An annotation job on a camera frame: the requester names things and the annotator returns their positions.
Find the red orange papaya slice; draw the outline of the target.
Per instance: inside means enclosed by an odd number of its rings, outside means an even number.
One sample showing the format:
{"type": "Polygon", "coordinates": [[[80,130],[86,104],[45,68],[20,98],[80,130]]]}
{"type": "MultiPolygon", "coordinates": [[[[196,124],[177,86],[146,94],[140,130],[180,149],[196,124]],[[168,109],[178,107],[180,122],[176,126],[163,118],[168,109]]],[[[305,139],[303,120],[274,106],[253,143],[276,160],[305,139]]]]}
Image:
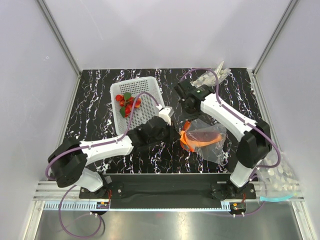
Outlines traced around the red orange papaya slice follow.
{"type": "Polygon", "coordinates": [[[186,134],[186,142],[189,146],[206,147],[222,140],[222,135],[215,131],[192,131],[186,134]]]}

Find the red strawberry bunch with leaves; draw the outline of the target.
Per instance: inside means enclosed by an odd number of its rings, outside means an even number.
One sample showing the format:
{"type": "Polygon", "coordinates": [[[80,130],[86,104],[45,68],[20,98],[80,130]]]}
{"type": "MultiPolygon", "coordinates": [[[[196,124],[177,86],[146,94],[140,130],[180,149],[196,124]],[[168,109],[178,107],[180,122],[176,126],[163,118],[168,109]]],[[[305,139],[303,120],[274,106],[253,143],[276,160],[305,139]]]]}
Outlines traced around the red strawberry bunch with leaves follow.
{"type": "Polygon", "coordinates": [[[120,115],[123,118],[127,118],[133,109],[138,109],[141,106],[141,98],[133,97],[130,92],[125,92],[124,94],[117,94],[115,100],[120,106],[120,115]]]}

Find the clear zip bag orange zipper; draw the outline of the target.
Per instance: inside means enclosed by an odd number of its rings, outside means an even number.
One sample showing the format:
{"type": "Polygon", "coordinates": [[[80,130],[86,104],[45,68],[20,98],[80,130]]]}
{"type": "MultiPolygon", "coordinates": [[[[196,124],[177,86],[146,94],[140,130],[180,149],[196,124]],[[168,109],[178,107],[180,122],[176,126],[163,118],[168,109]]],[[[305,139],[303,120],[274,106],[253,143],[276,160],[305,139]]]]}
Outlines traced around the clear zip bag orange zipper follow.
{"type": "Polygon", "coordinates": [[[200,119],[186,121],[180,130],[180,145],[203,160],[220,164],[227,129],[220,123],[209,125],[200,119]]]}

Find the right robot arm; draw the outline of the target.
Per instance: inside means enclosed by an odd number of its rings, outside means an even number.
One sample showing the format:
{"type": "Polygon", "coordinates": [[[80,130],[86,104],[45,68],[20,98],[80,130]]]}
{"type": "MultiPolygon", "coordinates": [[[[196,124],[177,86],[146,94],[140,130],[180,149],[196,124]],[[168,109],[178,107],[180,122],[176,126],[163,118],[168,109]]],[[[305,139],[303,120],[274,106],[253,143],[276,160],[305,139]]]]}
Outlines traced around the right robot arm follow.
{"type": "Polygon", "coordinates": [[[238,140],[237,164],[227,185],[228,195],[239,198],[245,192],[245,185],[254,168],[272,150],[270,126],[265,121],[256,122],[221,100],[218,92],[211,87],[193,86],[189,81],[177,83],[174,90],[178,94],[184,113],[192,120],[207,114],[217,120],[238,140]]]}

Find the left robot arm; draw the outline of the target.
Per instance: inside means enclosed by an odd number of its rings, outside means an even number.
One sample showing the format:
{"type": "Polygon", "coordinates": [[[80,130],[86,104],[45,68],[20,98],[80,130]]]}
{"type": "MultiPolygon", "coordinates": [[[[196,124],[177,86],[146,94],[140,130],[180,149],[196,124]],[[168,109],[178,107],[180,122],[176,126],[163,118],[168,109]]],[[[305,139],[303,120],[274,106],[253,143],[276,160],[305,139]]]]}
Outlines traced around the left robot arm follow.
{"type": "Polygon", "coordinates": [[[59,188],[79,186],[103,198],[108,193],[108,182],[102,174],[89,170],[88,165],[144,152],[160,143],[175,142],[179,137],[174,123],[156,116],[121,136],[91,142],[68,139],[48,158],[48,166],[59,188]]]}

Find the clear bag of white pieces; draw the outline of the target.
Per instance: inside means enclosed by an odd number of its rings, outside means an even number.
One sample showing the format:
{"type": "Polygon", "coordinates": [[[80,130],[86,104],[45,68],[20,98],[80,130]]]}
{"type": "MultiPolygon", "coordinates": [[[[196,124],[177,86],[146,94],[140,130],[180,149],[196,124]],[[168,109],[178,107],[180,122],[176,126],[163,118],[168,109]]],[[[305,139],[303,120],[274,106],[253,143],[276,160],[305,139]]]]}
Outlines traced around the clear bag of white pieces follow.
{"type": "Polygon", "coordinates": [[[192,81],[194,87],[200,87],[202,85],[207,85],[209,87],[214,87],[217,84],[222,83],[231,73],[229,68],[223,68],[224,61],[222,61],[217,68],[214,69],[214,74],[211,71],[199,76],[196,80],[192,81]]]}

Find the white plastic basket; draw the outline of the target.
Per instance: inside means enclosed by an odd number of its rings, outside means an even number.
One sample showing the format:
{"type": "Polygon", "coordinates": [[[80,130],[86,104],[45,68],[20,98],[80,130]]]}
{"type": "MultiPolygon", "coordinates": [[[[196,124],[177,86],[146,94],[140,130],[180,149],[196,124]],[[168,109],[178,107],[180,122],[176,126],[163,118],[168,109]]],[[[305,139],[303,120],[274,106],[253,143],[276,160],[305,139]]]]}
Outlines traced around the white plastic basket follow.
{"type": "Polygon", "coordinates": [[[121,135],[127,129],[129,117],[122,117],[120,113],[121,106],[116,101],[117,95],[131,93],[133,97],[144,92],[139,98],[141,99],[140,107],[134,110],[130,129],[146,123],[152,117],[157,116],[159,110],[157,104],[164,106],[164,101],[160,91],[160,87],[155,77],[139,77],[130,80],[124,80],[113,83],[110,87],[111,105],[113,112],[114,128],[117,135],[121,135]]]}

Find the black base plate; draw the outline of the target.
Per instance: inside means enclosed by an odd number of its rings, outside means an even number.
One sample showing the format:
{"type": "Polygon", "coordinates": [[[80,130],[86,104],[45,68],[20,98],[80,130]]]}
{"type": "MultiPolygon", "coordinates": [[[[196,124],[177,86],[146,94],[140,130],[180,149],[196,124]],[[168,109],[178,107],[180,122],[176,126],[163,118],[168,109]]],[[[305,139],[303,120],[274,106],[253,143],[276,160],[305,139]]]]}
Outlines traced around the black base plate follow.
{"type": "Polygon", "coordinates": [[[45,209],[61,209],[66,201],[99,201],[123,204],[156,203],[201,205],[208,207],[213,202],[240,204],[256,200],[256,189],[252,183],[239,190],[228,185],[229,174],[116,174],[103,195],[76,187],[66,198],[61,195],[46,201],[45,209]]]}

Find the left aluminium frame post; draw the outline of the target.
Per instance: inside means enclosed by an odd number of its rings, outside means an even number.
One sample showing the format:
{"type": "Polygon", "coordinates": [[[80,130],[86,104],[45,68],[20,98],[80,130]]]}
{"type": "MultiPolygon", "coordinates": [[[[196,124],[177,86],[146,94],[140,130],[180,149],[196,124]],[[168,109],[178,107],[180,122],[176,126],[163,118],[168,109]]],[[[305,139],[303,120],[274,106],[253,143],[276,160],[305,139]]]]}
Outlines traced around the left aluminium frame post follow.
{"type": "Polygon", "coordinates": [[[82,73],[82,70],[78,66],[75,58],[73,57],[70,48],[68,47],[54,17],[51,13],[47,3],[45,0],[36,0],[37,5],[39,6],[45,20],[47,21],[49,28],[51,29],[55,39],[57,40],[61,50],[63,51],[67,61],[69,62],[71,68],[75,72],[75,74],[79,77],[82,73]]]}

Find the aluminium frame post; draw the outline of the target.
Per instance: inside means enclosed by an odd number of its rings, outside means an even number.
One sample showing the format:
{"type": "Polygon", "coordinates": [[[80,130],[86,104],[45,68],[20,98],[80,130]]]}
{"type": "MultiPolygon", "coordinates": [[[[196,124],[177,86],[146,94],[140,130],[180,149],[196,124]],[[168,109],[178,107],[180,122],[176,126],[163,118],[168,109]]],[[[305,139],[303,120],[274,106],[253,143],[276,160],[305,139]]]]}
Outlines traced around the aluminium frame post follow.
{"type": "Polygon", "coordinates": [[[261,69],[262,65],[264,64],[265,60],[267,59],[270,51],[272,50],[274,44],[276,43],[277,39],[279,38],[281,32],[285,28],[289,18],[291,17],[292,13],[294,12],[296,6],[298,5],[299,0],[290,0],[287,7],[285,8],[279,22],[277,23],[271,37],[269,38],[261,56],[259,57],[257,63],[255,64],[254,68],[252,69],[252,73],[255,76],[259,70],[261,69]]]}
{"type": "Polygon", "coordinates": [[[67,61],[69,62],[71,68],[75,72],[75,74],[79,77],[82,73],[82,70],[78,66],[75,58],[73,57],[70,48],[68,47],[54,17],[51,13],[47,3],[45,0],[36,0],[37,5],[39,6],[45,20],[47,21],[49,28],[51,29],[55,39],[57,40],[61,50],[63,51],[67,61]]]}

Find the right aluminium frame post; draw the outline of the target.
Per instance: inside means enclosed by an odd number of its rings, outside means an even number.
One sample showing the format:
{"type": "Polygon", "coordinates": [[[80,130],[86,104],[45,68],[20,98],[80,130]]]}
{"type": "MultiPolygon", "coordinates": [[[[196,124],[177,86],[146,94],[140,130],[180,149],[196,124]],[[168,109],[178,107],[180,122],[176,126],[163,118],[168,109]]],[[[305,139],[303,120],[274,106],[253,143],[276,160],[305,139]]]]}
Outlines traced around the right aluminium frame post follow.
{"type": "Polygon", "coordinates": [[[261,69],[262,65],[264,64],[265,60],[267,59],[270,51],[272,50],[274,44],[276,43],[277,39],[279,38],[281,32],[285,28],[289,18],[291,17],[292,13],[294,12],[296,6],[298,5],[299,0],[290,0],[287,7],[285,8],[279,22],[277,23],[271,37],[269,38],[261,56],[259,57],[257,63],[255,64],[254,68],[252,69],[252,73],[255,76],[259,70],[261,69]]]}

